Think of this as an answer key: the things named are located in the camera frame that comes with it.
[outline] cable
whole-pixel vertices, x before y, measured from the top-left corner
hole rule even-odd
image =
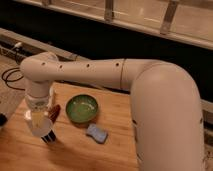
[[[12,74],[14,74],[16,72],[20,72],[20,69],[18,67],[7,69],[2,73],[1,78],[2,78],[2,80],[4,81],[4,83],[7,87],[14,89],[14,90],[24,91],[25,89],[23,89],[23,88],[13,87],[13,86],[8,84],[9,82],[16,82],[16,81],[19,81],[23,78],[23,76],[21,76],[21,77],[16,78],[16,79],[9,79],[12,76]]]

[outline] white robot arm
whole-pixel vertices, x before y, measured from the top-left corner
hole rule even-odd
[[[45,52],[25,59],[29,108],[45,106],[54,80],[130,91],[140,171],[204,171],[201,101],[180,67],[144,59],[59,62]]]

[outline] wooden countertop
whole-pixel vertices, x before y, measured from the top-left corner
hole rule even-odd
[[[109,91],[54,84],[56,104],[61,112],[54,125],[57,141],[45,144],[31,135],[23,114],[24,101],[0,131],[1,171],[136,171],[138,170],[129,96]],[[77,94],[89,94],[99,104],[96,124],[108,131],[105,144],[97,144],[85,135],[86,128],[77,128],[69,122],[66,102]]]

